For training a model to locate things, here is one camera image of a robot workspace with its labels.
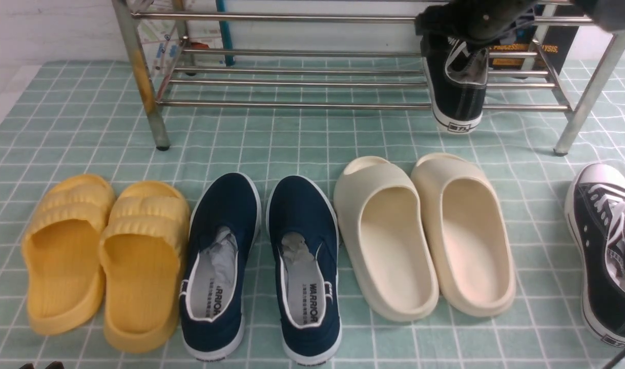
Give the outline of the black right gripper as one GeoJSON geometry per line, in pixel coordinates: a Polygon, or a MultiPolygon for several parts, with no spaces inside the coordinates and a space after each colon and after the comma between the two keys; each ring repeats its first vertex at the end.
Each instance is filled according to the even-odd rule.
{"type": "Polygon", "coordinates": [[[415,17],[418,36],[444,36],[472,49],[516,42],[532,26],[536,1],[450,1],[431,5],[415,17]]]}

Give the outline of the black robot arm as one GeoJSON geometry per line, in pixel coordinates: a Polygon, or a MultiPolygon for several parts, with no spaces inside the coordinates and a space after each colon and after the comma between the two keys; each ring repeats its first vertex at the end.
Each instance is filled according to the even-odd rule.
{"type": "MultiPolygon", "coordinates": [[[[573,1],[601,29],[625,31],[625,1],[573,1]]],[[[450,1],[432,5],[414,19],[415,33],[430,42],[444,36],[465,42],[469,51],[511,42],[535,19],[536,1],[450,1]]]]}

